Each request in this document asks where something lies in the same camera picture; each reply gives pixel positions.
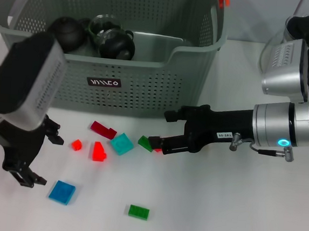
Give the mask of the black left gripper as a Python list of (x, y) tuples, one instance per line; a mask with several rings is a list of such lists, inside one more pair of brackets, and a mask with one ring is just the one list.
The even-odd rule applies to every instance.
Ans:
[(0, 117), (0, 146), (4, 150), (3, 170), (9, 172), (23, 187), (45, 186), (47, 181), (34, 173), (30, 164), (43, 145), (45, 135), (52, 144), (64, 144), (59, 136), (60, 125), (48, 115), (37, 129), (25, 131)]

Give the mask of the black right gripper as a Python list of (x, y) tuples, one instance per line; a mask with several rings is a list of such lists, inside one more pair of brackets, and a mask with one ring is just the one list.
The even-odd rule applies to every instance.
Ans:
[(150, 147), (161, 149), (164, 155), (187, 151), (196, 153), (207, 144), (232, 141), (231, 137), (222, 138), (222, 134), (239, 133), (243, 139), (252, 138), (253, 110), (216, 112), (209, 105), (182, 106), (177, 111), (165, 111), (164, 117), (167, 122), (186, 121), (185, 137), (148, 137)]

